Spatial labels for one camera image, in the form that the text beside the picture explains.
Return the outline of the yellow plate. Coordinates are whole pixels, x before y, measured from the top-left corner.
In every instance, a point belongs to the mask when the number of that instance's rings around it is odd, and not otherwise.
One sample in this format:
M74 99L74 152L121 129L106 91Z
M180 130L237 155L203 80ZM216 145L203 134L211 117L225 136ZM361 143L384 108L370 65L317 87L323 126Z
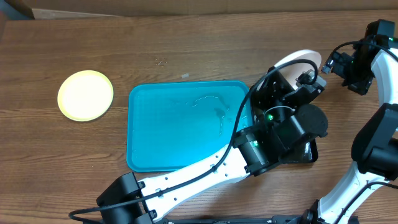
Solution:
M62 83L57 104L68 119L85 122L104 115L113 97L113 85L107 76L94 70L83 70Z

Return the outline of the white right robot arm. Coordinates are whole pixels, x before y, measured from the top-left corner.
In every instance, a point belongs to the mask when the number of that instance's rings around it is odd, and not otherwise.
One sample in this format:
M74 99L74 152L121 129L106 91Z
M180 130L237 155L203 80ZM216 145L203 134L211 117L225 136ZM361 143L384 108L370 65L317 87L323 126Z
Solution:
M377 189L397 178L397 39L361 41L378 52L370 69L377 80L380 108L356 135L347 173L326 196L292 223L349 223L355 210Z

